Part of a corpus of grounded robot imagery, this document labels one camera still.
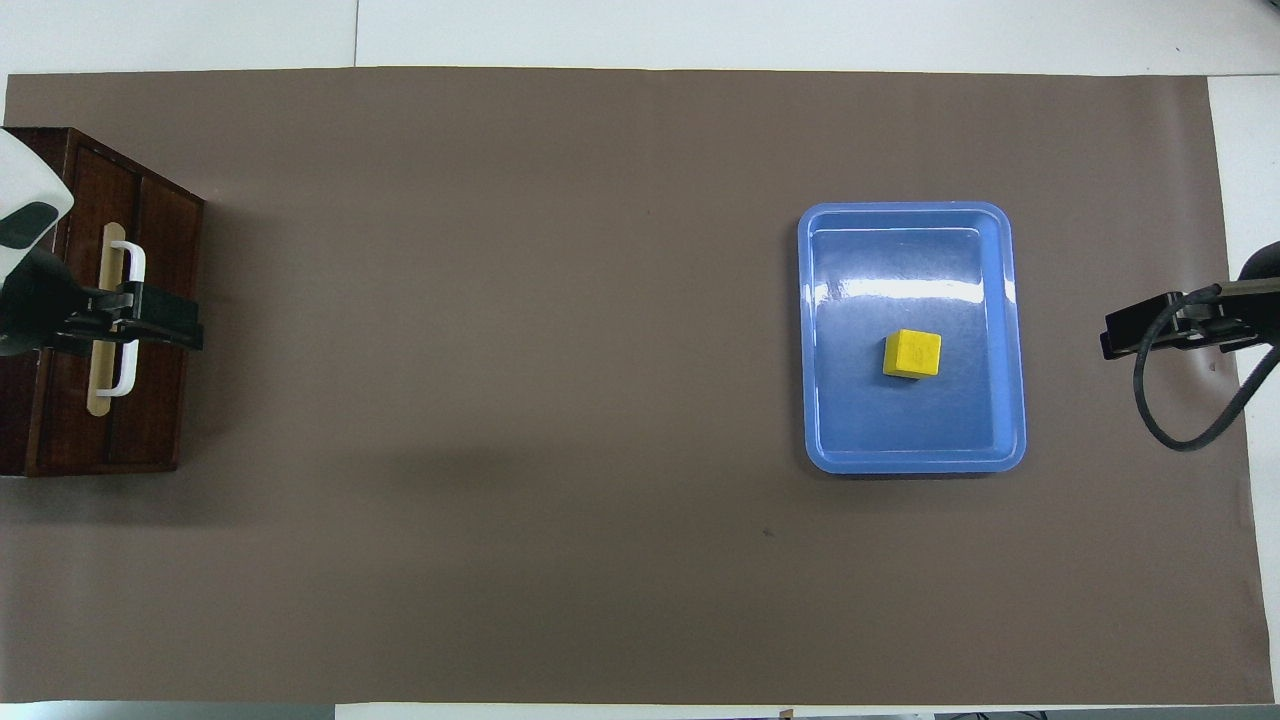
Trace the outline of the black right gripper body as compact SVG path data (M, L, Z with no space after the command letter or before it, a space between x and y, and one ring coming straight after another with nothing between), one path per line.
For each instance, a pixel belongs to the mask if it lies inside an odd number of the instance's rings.
M1247 296L1240 301L1242 319L1261 342L1279 346L1279 242L1253 252L1238 277L1239 282L1266 282L1271 292Z

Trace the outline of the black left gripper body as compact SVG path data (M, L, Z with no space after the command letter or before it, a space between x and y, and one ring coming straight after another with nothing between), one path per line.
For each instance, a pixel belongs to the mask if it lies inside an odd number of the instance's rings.
M46 249L31 249L3 282L1 355L49 346L77 311L77 281L67 264Z

